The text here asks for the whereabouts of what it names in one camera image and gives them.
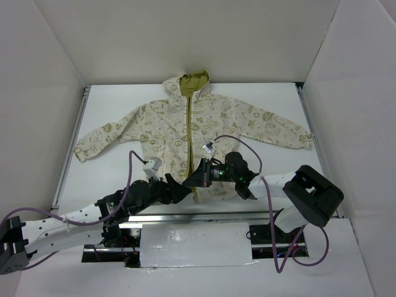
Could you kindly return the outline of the cream green printed hooded jacket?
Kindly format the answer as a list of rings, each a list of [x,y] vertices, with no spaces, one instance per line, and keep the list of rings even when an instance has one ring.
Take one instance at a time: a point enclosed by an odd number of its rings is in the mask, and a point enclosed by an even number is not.
[[[141,105],[115,123],[83,136],[73,152],[80,162],[97,156],[110,144],[138,140],[145,160],[162,160],[160,176],[183,182],[207,156],[204,144],[215,141],[215,156],[238,148],[241,136],[289,149],[312,148],[305,128],[242,100],[212,94],[206,70],[163,83],[169,97]]]

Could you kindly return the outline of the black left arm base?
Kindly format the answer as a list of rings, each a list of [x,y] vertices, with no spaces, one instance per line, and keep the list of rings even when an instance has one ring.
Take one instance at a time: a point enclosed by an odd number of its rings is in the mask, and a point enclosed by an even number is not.
[[[127,268],[140,267],[141,228],[104,227],[99,256],[105,262],[120,262]]]

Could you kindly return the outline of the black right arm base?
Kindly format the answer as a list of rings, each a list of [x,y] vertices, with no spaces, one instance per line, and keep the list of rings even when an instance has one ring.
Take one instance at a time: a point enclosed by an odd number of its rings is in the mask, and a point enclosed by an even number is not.
[[[276,225],[274,226],[275,240],[277,244],[291,244],[297,235],[300,227],[295,228],[289,233],[285,233]],[[245,234],[247,239],[251,241],[251,244],[271,244],[272,243],[272,232],[270,224],[266,225],[250,225],[249,231]]]

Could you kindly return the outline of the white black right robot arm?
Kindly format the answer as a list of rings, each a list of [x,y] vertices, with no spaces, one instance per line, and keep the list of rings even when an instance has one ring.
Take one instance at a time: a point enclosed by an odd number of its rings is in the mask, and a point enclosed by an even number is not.
[[[217,182],[233,184],[244,200],[276,197],[291,201],[292,206],[281,210],[269,227],[269,235],[276,242],[283,242],[293,230],[308,224],[325,227],[344,200],[343,192],[309,165],[295,172],[263,177],[248,168],[239,152],[228,153],[224,164],[201,159],[183,185],[210,187]]]

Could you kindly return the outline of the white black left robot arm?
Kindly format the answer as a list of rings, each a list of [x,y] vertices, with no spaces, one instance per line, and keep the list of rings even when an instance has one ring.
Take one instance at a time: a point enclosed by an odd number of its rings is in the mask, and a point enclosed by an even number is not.
[[[113,247],[121,240],[120,224],[156,203],[177,204],[192,191],[170,174],[165,180],[137,180],[128,187],[65,215],[22,221],[16,211],[1,222],[1,274],[34,266],[33,261],[79,245]]]

